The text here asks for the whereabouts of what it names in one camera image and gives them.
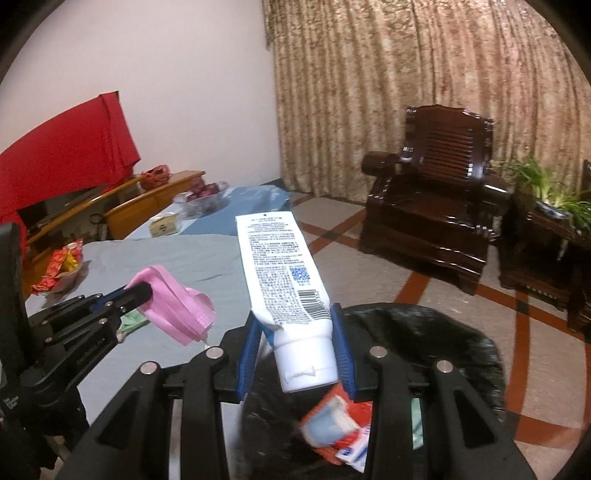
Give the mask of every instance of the beige curtain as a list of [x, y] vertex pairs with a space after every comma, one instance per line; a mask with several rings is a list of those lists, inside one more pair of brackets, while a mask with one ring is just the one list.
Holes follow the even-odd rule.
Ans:
[[364, 153], [399, 151], [404, 109], [433, 103], [493, 118], [497, 164], [533, 152], [578, 183], [591, 86], [524, 0], [263, 3], [290, 188], [364, 201]]

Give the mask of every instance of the white tube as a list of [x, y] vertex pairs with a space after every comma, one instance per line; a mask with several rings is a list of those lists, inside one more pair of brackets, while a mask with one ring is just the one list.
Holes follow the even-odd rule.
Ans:
[[338, 381], [330, 300], [291, 212], [236, 217], [252, 311], [284, 392]]

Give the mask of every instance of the tiled floor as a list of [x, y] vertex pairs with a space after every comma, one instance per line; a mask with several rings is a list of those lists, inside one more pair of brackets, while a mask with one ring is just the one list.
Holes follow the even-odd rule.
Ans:
[[457, 287], [357, 250], [363, 206], [293, 194], [304, 232], [331, 301], [344, 306], [400, 301], [435, 308], [492, 338], [505, 364], [505, 427], [538, 480], [568, 460], [591, 420], [587, 366], [591, 348], [566, 328], [565, 312], [502, 288], [496, 249], [471, 297]]

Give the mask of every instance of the blue sheet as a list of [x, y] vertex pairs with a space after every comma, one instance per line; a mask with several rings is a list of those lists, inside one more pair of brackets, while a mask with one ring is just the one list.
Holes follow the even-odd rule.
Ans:
[[211, 215], [202, 217], [189, 225], [179, 235], [234, 235], [236, 217], [250, 213], [289, 212], [290, 194], [273, 185], [236, 187], [226, 196], [227, 205]]

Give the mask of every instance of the black bag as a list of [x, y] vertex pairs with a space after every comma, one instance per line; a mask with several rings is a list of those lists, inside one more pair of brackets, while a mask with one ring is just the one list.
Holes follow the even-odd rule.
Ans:
[[[376, 345], [396, 352], [416, 368], [447, 358], [490, 405], [499, 420], [505, 412], [505, 379], [496, 345], [478, 330], [436, 310], [416, 305], [375, 303], [343, 309], [343, 322], [365, 328]], [[298, 422], [332, 386], [284, 394], [275, 358], [259, 361], [241, 418], [238, 477], [264, 479], [361, 479], [348, 465], [333, 465], [306, 443]], [[414, 452], [414, 476], [423, 478], [422, 449]]]

